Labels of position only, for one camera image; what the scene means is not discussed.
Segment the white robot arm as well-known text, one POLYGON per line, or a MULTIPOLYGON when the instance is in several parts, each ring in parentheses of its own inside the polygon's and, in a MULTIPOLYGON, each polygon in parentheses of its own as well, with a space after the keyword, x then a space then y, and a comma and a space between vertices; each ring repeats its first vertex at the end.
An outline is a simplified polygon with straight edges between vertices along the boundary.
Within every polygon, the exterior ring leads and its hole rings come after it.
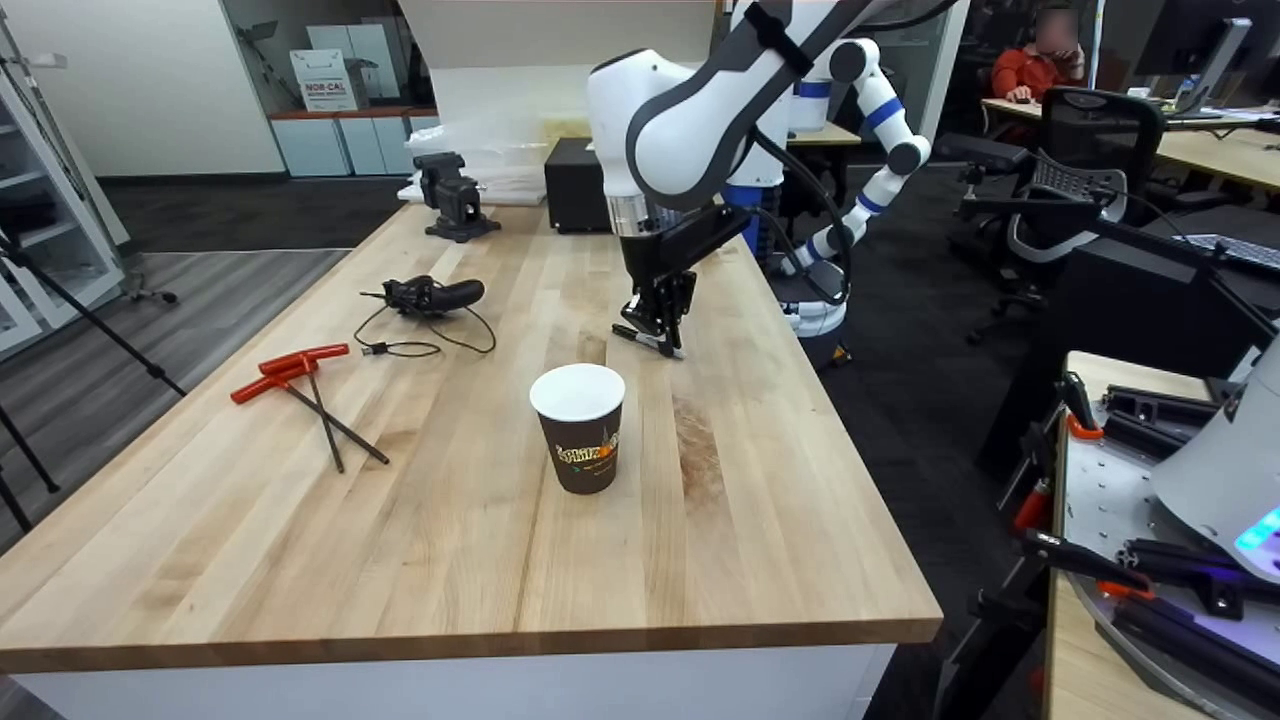
POLYGON ((748 0, 695 66, 632 46, 588 72, 608 222, 632 277, 616 337, 678 352, 695 264, 752 218, 771 218, 767 207, 735 207, 729 186, 774 186, 782 173, 814 186, 782 146, 790 127, 810 125, 883 142, 883 162, 849 204, 824 195, 824 227, 771 252, 779 277, 806 284, 803 301, 779 304, 790 331, 829 337, 843 325, 851 249, 932 152, 878 66, 878 42, 857 34, 883 5, 748 0))

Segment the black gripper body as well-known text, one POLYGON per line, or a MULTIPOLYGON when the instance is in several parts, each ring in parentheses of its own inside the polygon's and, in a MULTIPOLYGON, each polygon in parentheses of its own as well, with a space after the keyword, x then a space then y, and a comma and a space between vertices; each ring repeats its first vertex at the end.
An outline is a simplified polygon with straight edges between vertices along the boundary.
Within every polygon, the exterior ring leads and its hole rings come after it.
POLYGON ((661 227, 624 236, 624 268, 632 278, 626 317, 682 317, 695 289, 695 264, 748 222, 744 207, 703 204, 661 227))

